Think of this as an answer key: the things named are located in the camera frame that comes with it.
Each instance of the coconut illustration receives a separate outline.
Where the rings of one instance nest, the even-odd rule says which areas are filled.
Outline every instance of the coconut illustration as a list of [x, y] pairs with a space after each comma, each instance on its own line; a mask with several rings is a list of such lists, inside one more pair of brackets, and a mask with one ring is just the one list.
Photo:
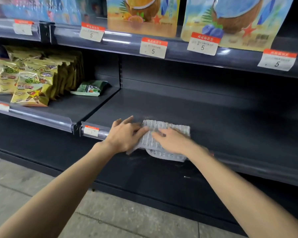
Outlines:
[[161, 0], [125, 0], [127, 11], [131, 16], [140, 16], [144, 21], [151, 21], [157, 15], [160, 3]]
[[235, 34], [255, 20], [262, 4], [263, 0], [215, 0], [212, 19], [225, 33]]

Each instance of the price tag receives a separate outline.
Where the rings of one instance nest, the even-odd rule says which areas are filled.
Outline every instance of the price tag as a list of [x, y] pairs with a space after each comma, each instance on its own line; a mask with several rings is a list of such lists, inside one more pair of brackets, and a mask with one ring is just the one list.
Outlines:
[[297, 53], [265, 49], [258, 67], [289, 71], [296, 61]]
[[10, 106], [6, 103], [0, 103], [0, 110], [9, 112]]
[[140, 54], [165, 58], [168, 42], [143, 37], [140, 44]]
[[85, 125], [84, 134], [98, 137], [99, 128]]
[[82, 22], [82, 28], [79, 33], [79, 36], [87, 40], [100, 42], [103, 38], [104, 33], [105, 33], [104, 27], [99, 27], [96, 25], [91, 25], [91, 24]]
[[193, 32], [187, 50], [214, 56], [221, 39]]
[[32, 36], [32, 24], [34, 24], [32, 21], [15, 19], [13, 30], [16, 34]]

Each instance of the forearm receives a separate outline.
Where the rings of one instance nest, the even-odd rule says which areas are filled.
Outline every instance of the forearm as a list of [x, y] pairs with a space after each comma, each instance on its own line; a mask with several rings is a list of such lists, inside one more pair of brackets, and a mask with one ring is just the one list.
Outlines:
[[0, 238], [57, 237], [114, 154], [106, 143], [97, 143], [11, 216], [0, 227]]
[[298, 237], [298, 220], [196, 144], [185, 155], [251, 238]]

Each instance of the shelf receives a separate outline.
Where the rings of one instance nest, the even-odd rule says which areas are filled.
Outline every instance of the shelf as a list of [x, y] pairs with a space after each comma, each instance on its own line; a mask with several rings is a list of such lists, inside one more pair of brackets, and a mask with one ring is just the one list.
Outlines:
[[[7, 134], [17, 137], [7, 142]], [[40, 147], [29, 137], [39, 134]], [[0, 158], [57, 176], [95, 144], [50, 127], [0, 114]], [[298, 187], [243, 175], [298, 218]], [[144, 150], [115, 155], [101, 171], [93, 188], [163, 211], [244, 234], [194, 165], [152, 158]]]
[[[98, 18], [93, 21], [93, 24], [107, 27], [107, 19]], [[139, 54], [140, 43], [143, 35], [106, 30], [102, 41], [94, 42], [80, 38], [80, 29], [80, 26], [56, 25], [54, 36], [57, 44], [120, 54], [144, 56]], [[291, 26], [288, 27], [286, 25], [285, 27], [282, 27], [280, 31], [281, 36], [277, 36], [275, 38], [271, 48], [298, 53], [298, 36], [294, 38], [288, 30], [293, 31]], [[298, 78], [298, 56], [294, 66], [290, 69], [290, 71], [286, 72], [257, 67], [262, 58], [262, 52], [219, 47], [215, 56], [209, 56], [188, 51], [188, 43], [182, 41], [179, 37], [154, 38], [168, 42], [165, 57], [167, 60]]]
[[104, 139], [131, 115], [189, 125], [191, 138], [233, 170], [298, 186], [298, 120], [123, 88], [84, 124]]
[[32, 25], [32, 36], [16, 34], [13, 30], [14, 19], [0, 18], [0, 37], [15, 38], [22, 40], [41, 41], [39, 22], [34, 22]]
[[110, 87], [99, 97], [66, 95], [57, 101], [50, 101], [48, 107], [23, 107], [10, 104], [11, 95], [0, 95], [0, 103], [10, 105], [8, 112], [0, 113], [43, 124], [67, 132], [117, 92], [119, 88]]

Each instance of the right hand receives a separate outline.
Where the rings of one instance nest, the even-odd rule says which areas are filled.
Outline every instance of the right hand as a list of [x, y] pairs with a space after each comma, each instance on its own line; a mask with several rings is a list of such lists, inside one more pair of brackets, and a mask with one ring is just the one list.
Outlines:
[[153, 132], [152, 137], [168, 152], [185, 155], [184, 153], [190, 144], [194, 143], [190, 138], [176, 129], [167, 128], [159, 129], [159, 131], [166, 136], [163, 137], [160, 133]]

